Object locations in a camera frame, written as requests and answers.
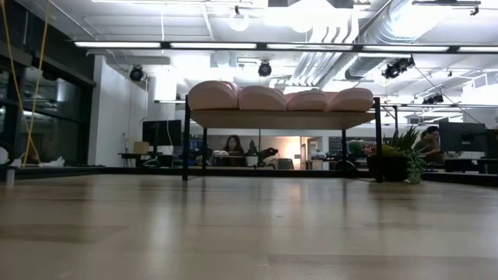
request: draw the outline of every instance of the wooden floor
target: wooden floor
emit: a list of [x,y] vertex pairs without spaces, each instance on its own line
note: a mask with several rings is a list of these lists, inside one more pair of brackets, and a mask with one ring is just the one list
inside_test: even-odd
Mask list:
[[0,187],[0,279],[498,279],[498,189],[68,177]]

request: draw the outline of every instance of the plant pot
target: plant pot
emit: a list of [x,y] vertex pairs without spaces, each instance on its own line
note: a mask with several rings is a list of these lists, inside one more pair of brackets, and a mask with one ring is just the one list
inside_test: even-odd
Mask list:
[[368,170],[372,174],[382,173],[388,182],[402,182],[408,178],[408,161],[405,156],[369,156],[366,158]]
[[257,166],[258,157],[257,156],[246,156],[247,166]]

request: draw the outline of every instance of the pink sofa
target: pink sofa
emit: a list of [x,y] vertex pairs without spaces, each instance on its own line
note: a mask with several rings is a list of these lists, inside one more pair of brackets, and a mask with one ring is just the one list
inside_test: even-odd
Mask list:
[[237,94],[237,85],[232,82],[201,82],[188,93],[188,106],[191,110],[237,109]]
[[339,93],[328,93],[329,111],[366,112],[374,103],[374,95],[369,89],[344,89]]
[[286,94],[287,110],[317,110],[327,107],[327,95],[321,90],[306,90],[299,93]]
[[239,92],[241,110],[286,110],[286,99],[277,89],[248,86]]

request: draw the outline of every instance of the dark hair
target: dark hair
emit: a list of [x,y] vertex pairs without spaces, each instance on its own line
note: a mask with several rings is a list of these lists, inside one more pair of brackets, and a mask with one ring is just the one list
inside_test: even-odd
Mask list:
[[430,126],[424,132],[427,134],[431,134],[434,133],[435,131],[439,131],[439,128],[437,126]]
[[230,141],[231,138],[233,138],[233,140],[235,140],[235,142],[236,142],[235,152],[244,152],[244,149],[242,149],[242,145],[240,144],[240,138],[237,135],[228,136],[228,138],[226,139],[226,144],[225,144],[225,147],[223,148],[223,150],[229,152],[230,149],[228,147],[228,141]]

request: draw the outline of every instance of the cardboard box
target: cardboard box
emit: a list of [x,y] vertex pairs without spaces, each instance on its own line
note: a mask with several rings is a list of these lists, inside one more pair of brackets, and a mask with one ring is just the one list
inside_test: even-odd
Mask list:
[[143,154],[149,152],[149,143],[148,142],[134,142],[133,143],[133,153]]

